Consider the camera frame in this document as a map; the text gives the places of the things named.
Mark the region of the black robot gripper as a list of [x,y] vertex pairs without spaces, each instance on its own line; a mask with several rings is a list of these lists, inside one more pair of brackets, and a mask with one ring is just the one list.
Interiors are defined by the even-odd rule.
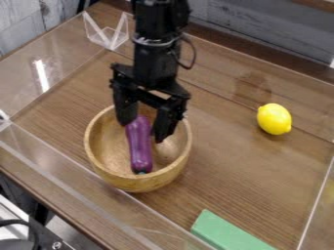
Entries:
[[155,142],[161,144],[170,137],[184,119],[190,92],[178,83],[180,67],[192,65],[181,62],[182,44],[167,46],[135,44],[134,64],[114,63],[114,104],[122,126],[138,117],[139,102],[158,109],[154,121]]

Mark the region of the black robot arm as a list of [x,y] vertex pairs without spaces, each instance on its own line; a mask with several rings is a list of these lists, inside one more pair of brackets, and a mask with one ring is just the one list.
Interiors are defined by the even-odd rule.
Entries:
[[135,15],[135,59],[113,63],[110,88],[118,121],[129,125],[139,116],[139,104],[157,109],[151,133],[162,143],[185,117],[192,93],[178,83],[184,29],[190,19],[189,0],[131,0]]

